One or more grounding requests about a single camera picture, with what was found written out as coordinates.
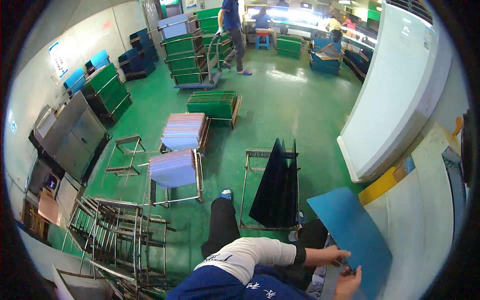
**worker in yellow shirt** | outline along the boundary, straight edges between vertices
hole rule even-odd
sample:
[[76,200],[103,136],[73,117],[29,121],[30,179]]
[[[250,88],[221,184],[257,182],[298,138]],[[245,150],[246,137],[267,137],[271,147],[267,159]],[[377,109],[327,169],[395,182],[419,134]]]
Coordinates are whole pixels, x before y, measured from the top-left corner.
[[342,29],[342,26],[334,15],[330,15],[325,28],[330,33],[330,39],[335,43],[340,43],[340,40],[342,39],[342,32],[340,29]]

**gloved hand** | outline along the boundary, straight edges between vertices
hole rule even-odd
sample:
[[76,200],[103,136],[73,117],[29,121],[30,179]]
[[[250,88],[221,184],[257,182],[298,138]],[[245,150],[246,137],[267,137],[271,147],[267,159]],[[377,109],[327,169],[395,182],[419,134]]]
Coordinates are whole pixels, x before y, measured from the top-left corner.
[[215,35],[216,35],[216,36],[221,36],[222,33],[223,33],[223,27],[222,27],[222,26],[219,26],[219,27],[218,27],[218,31],[216,32]]

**worker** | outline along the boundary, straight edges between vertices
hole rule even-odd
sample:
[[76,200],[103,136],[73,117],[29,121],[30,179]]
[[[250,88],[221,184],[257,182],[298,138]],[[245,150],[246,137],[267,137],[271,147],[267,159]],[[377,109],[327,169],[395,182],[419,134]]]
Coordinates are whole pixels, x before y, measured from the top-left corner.
[[290,5],[285,2],[285,0],[279,0],[277,6],[290,7]]
[[[348,18],[345,20],[345,22],[342,23],[342,26],[346,25],[348,29],[355,30],[356,28],[355,23],[356,23],[355,17],[353,17],[352,14],[349,13]],[[347,30],[346,35],[353,38],[357,38],[357,35],[351,30]]]
[[252,19],[255,20],[255,31],[271,34],[273,46],[276,47],[276,32],[268,26],[268,21],[273,23],[273,18],[267,14],[267,8],[263,6],[258,14],[252,16]]
[[249,72],[243,68],[243,56],[245,55],[245,47],[243,45],[243,38],[240,31],[241,22],[239,15],[239,2],[238,0],[223,0],[222,8],[218,12],[218,31],[216,35],[222,35],[223,32],[223,21],[225,17],[225,29],[227,30],[228,37],[232,41],[233,50],[230,54],[225,57],[223,61],[223,66],[227,69],[231,69],[230,63],[233,61],[233,58],[237,58],[237,73],[241,75],[251,75],[252,72]]
[[339,43],[342,39],[342,32],[340,31],[342,26],[334,15],[330,16],[325,28],[330,33],[330,39],[335,43]]
[[[167,295],[167,299],[311,299],[303,278],[317,266],[335,264],[350,252],[336,246],[322,249],[327,230],[319,219],[305,224],[296,245],[269,238],[240,238],[231,190],[223,190],[211,206],[204,261]],[[289,276],[303,271],[304,276]],[[361,266],[354,275],[341,273],[335,300],[347,300],[361,282]]]

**black pants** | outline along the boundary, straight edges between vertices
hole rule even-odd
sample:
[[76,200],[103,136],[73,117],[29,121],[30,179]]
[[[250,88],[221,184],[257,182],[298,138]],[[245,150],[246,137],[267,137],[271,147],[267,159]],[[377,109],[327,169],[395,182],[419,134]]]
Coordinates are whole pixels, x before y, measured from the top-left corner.
[[[319,219],[305,224],[298,232],[297,245],[304,248],[322,249],[327,239],[328,231]],[[224,246],[240,238],[235,218],[235,208],[230,200],[216,198],[212,203],[210,229],[208,240],[201,246],[204,258],[218,252]],[[301,290],[306,290],[312,280],[315,267],[291,265],[275,267],[283,277],[290,280]]]
[[342,39],[342,32],[340,30],[336,30],[336,29],[330,31],[330,39],[334,43],[339,43],[340,40]]
[[227,32],[228,37],[232,41],[233,50],[225,57],[225,61],[230,64],[235,57],[237,59],[237,72],[243,70],[243,56],[245,55],[245,47],[243,46],[243,39],[240,28],[234,28]]

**blue stool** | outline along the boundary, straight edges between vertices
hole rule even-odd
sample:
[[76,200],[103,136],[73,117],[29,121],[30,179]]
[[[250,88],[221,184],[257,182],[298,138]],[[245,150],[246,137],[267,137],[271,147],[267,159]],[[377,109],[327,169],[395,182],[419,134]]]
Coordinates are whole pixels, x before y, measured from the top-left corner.
[[[261,44],[260,43],[260,37],[265,37],[265,44]],[[255,43],[255,46],[257,47],[257,50],[260,48],[260,47],[265,47],[267,48],[267,50],[270,50],[270,42],[268,40],[268,33],[267,32],[259,32],[257,33],[257,41]]]

